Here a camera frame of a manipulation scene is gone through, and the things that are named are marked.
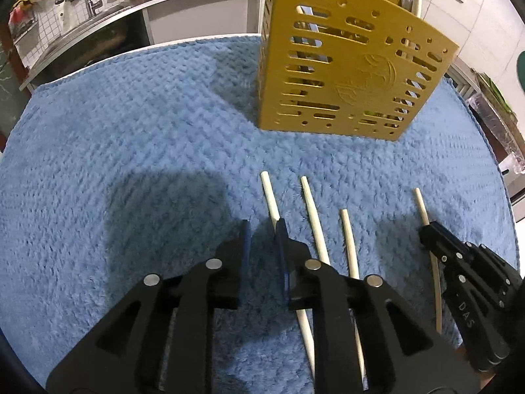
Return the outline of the blue textured towel mat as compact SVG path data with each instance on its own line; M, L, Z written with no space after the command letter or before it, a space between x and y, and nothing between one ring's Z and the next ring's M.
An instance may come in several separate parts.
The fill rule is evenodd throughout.
M34 92L1 159L1 328L38 382L144 276L185 273L247 220L241 307L215 315L214 390L312 392L262 172L289 235L311 244L308 179L340 272L347 209L360 273L382 276L427 321L435 311L416 189L431 218L519 265L496 159L448 83L394 142L264 131L259 52L256 36L161 46Z

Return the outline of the yellow perforated utensil holder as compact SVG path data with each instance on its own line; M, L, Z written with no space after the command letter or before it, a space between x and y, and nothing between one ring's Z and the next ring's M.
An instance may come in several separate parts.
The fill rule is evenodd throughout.
M401 0L265 0L258 124L395 141L457 51Z

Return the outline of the kitchen counter cabinet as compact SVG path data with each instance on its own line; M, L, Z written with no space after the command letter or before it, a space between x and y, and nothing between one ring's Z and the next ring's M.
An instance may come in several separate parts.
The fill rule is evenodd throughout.
M255 35L263 0L135 0L119 5L54 40L20 85L33 89L52 79L45 71L66 52L116 23L138 36L140 47L208 36Z

